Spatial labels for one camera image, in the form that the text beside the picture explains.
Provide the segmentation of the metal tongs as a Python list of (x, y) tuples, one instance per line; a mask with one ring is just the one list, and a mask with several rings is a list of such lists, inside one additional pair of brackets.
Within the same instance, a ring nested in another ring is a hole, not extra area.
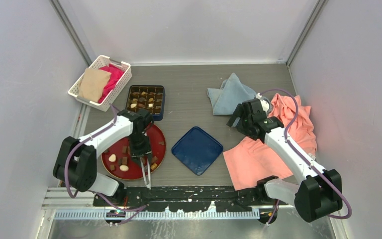
[(147, 189), (151, 189), (152, 187), (150, 162), (151, 161), (149, 160), (148, 156), (146, 159), (144, 159), (144, 157), (140, 159), (143, 181)]

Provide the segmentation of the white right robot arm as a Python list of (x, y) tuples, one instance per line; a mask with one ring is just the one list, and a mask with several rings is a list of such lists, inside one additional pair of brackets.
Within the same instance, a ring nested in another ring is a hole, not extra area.
[(277, 117), (268, 117), (259, 99), (237, 105), (227, 126), (272, 149), (297, 180), (296, 184), (272, 175), (255, 187), (257, 200), (264, 205), (272, 200), (292, 205), (306, 222), (333, 217), (343, 207), (342, 179), (335, 170), (326, 170), (309, 157), (288, 134)]

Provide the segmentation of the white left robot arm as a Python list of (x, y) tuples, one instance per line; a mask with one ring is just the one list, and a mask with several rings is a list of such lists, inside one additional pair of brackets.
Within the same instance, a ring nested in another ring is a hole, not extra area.
[(65, 183), (69, 197), (91, 191), (105, 196), (114, 206), (125, 199), (124, 185), (97, 171), (97, 158), (121, 139), (127, 138), (131, 159), (141, 164), (153, 157), (148, 129), (154, 124), (151, 113), (121, 110), (114, 119), (81, 138), (69, 136), (61, 144), (53, 176)]

